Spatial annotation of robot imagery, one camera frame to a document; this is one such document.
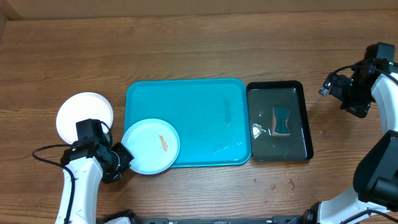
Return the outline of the light blue plate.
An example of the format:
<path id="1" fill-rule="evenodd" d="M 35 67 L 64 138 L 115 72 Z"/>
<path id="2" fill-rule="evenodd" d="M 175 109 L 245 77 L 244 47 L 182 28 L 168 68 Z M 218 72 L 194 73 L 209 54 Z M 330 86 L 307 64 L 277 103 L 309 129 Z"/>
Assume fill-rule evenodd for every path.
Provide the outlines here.
<path id="1" fill-rule="evenodd" d="M 171 168 L 180 152 L 177 131 L 161 119 L 138 121 L 124 133 L 121 143 L 134 157 L 130 169 L 143 175 Z"/>

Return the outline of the white plate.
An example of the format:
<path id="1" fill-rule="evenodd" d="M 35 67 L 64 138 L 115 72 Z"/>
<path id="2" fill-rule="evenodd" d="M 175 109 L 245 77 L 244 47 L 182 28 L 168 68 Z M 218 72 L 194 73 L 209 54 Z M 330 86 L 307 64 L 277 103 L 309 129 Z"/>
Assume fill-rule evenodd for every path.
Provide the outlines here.
<path id="1" fill-rule="evenodd" d="M 56 117 L 58 135 L 66 143 L 78 140 L 76 123 L 86 119 L 103 121 L 104 133 L 108 134 L 113 125 L 114 114 L 110 102 L 103 96 L 93 92 L 83 92 L 71 96 L 60 107 Z"/>

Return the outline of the sponge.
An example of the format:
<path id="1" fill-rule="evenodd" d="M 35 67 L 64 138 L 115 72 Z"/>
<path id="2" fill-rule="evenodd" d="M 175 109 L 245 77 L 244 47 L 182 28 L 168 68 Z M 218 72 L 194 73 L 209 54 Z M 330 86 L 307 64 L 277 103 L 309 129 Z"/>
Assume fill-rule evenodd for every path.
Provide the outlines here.
<path id="1" fill-rule="evenodd" d="M 285 107 L 273 107 L 272 114 L 272 136 L 289 136 L 290 129 L 287 125 L 290 117 L 290 110 Z"/>

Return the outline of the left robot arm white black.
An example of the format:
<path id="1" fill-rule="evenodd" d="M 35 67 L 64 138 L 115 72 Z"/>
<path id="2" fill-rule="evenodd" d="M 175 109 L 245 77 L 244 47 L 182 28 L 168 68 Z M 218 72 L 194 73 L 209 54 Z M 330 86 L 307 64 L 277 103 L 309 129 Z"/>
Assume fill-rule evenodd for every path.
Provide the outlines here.
<path id="1" fill-rule="evenodd" d="M 121 180 L 133 159 L 120 142 L 113 147 L 89 143 L 65 150 L 62 199 L 55 222 L 96 223 L 100 183 Z"/>

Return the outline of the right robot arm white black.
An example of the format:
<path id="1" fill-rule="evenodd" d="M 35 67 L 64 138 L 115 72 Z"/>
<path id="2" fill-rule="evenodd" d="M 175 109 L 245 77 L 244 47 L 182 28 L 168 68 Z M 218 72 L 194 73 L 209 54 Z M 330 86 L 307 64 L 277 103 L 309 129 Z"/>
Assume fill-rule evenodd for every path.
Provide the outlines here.
<path id="1" fill-rule="evenodd" d="M 292 223 L 359 223 L 373 215 L 392 222 L 397 211 L 397 64 L 385 58 L 363 59 L 351 65 L 351 77 L 334 71 L 320 88 L 358 116 L 355 107 L 375 102 L 382 138 L 358 164 L 353 185 L 331 200 L 317 202 Z"/>

